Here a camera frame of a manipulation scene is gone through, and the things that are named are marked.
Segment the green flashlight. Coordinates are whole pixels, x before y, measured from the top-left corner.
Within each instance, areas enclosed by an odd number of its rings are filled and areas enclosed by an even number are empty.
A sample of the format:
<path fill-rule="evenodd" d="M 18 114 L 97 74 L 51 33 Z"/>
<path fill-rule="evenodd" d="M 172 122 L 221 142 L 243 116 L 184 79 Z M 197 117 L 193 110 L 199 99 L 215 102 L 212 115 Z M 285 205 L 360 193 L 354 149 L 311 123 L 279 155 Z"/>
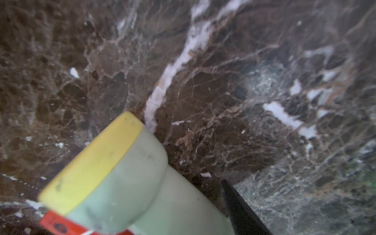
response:
<path fill-rule="evenodd" d="M 58 215 L 104 235 L 232 235 L 230 220 L 168 164 L 132 113 L 108 125 L 40 192 Z"/>

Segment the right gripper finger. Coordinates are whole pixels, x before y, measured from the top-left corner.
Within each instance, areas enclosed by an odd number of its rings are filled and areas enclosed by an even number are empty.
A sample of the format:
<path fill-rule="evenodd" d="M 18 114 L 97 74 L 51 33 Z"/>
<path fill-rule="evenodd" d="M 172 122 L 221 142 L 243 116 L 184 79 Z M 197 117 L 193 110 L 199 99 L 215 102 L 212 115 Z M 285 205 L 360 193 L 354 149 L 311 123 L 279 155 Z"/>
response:
<path fill-rule="evenodd" d="M 227 180 L 221 181 L 223 198 L 236 235 L 272 235 L 261 219 Z"/>

